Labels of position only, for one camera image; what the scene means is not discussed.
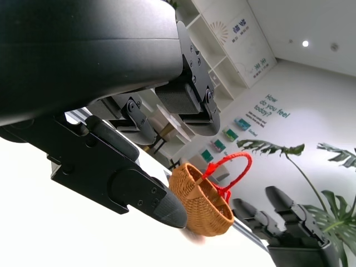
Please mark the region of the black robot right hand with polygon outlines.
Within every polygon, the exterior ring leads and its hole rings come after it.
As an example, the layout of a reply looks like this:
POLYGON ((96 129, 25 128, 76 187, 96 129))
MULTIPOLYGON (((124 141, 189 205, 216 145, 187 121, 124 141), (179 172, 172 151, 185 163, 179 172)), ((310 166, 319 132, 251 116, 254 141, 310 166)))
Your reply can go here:
POLYGON ((264 211, 242 199, 231 200, 234 216, 259 239, 268 242, 268 252, 276 266, 339 266, 332 242, 317 226, 306 208, 275 186, 265 188, 275 212, 285 221, 285 230, 264 211))

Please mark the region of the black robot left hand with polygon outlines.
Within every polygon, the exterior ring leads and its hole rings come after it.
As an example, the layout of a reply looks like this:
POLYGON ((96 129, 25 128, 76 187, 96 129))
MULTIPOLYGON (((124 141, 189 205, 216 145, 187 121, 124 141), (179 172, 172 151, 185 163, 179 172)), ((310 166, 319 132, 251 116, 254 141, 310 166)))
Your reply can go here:
POLYGON ((134 145, 104 118, 65 117, 149 88, 199 135, 218 133, 207 66, 169 3, 1 2, 1 137, 45 152, 58 166, 52 180, 72 191, 182 229, 184 206, 137 164, 134 145))

